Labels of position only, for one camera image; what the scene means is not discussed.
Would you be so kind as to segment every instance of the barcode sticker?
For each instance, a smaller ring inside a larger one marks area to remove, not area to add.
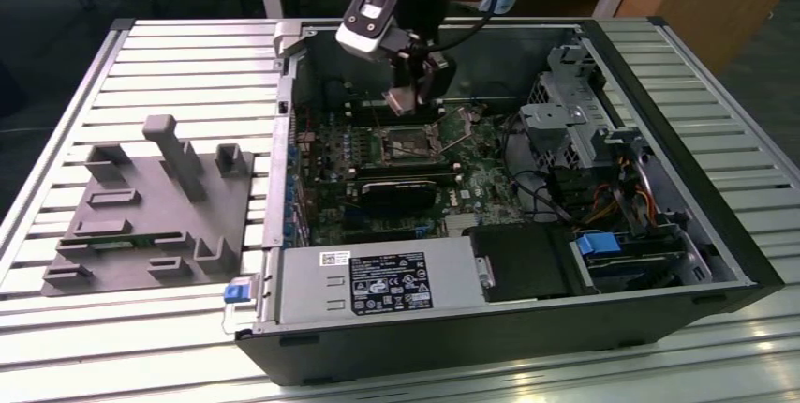
[[[348,251],[323,251],[320,253],[320,266],[348,265],[351,253]]]

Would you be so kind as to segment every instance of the white label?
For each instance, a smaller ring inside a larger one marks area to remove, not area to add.
[[[369,17],[371,19],[377,19],[380,17],[380,11],[383,10],[384,9],[381,7],[367,3],[364,6],[361,6],[361,15]]]
[[[320,253],[320,266],[348,265],[351,253],[348,251],[323,251]]]

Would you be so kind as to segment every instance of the blue drive latch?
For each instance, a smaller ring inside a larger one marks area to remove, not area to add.
[[[619,253],[621,251],[620,243],[616,241],[612,232],[588,232],[577,238],[576,244],[580,254],[584,256]]]
[[[255,298],[255,283],[249,276],[235,278],[225,287],[223,298],[225,303],[245,303]]]

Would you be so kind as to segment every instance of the motherboard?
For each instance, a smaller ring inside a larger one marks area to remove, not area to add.
[[[321,120],[299,117],[309,244],[460,236],[465,228],[520,221],[500,158],[505,117],[444,103],[427,123],[409,124],[384,117],[388,110],[361,101]]]

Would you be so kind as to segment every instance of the slotted metal table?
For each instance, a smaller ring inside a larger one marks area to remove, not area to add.
[[[657,344],[329,386],[280,388],[223,330],[224,285],[45,298],[55,245],[91,146],[156,155],[140,124],[171,113],[197,153],[256,154],[243,274],[261,262],[277,73],[275,21],[139,21],[103,43],[0,227],[0,401],[768,401],[800,387],[796,167],[668,27],[601,22],[664,115],[788,286]],[[619,93],[609,99],[632,124]],[[236,312],[248,321],[252,311]]]

